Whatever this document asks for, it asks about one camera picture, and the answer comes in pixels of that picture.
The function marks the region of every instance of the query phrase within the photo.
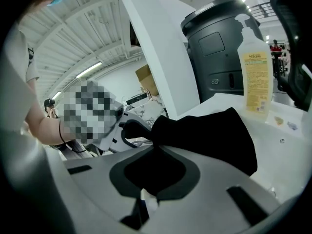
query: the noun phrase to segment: person in red shirt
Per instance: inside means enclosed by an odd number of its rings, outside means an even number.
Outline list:
[[[273,40],[274,46],[272,47],[271,51],[282,51],[280,47],[277,45],[277,40]]]

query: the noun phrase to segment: white shirt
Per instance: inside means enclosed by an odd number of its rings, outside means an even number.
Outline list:
[[[4,52],[9,62],[23,81],[38,79],[34,50],[31,48],[25,35],[19,30],[18,24],[14,23],[4,43]]]

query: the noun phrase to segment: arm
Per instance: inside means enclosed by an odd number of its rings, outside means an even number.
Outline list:
[[[36,94],[36,79],[32,79],[27,82],[31,90]],[[63,141],[59,136],[59,119],[47,118],[44,116],[38,100],[35,101],[31,109],[29,110],[26,122],[29,125],[30,132],[36,137],[42,144],[45,145],[58,145]],[[63,125],[61,123],[61,135],[67,142],[70,141],[70,135],[64,133]]]

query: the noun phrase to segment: cardboard box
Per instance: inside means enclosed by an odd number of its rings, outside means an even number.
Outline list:
[[[148,65],[136,70],[136,76],[144,89],[150,91],[152,96],[159,95],[154,78]]]

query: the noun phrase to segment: hand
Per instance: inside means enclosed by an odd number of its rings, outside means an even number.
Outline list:
[[[55,108],[52,108],[51,111],[50,111],[50,117],[51,117],[51,118],[56,118],[57,115],[56,115],[55,113],[56,113],[56,109],[55,109]]]

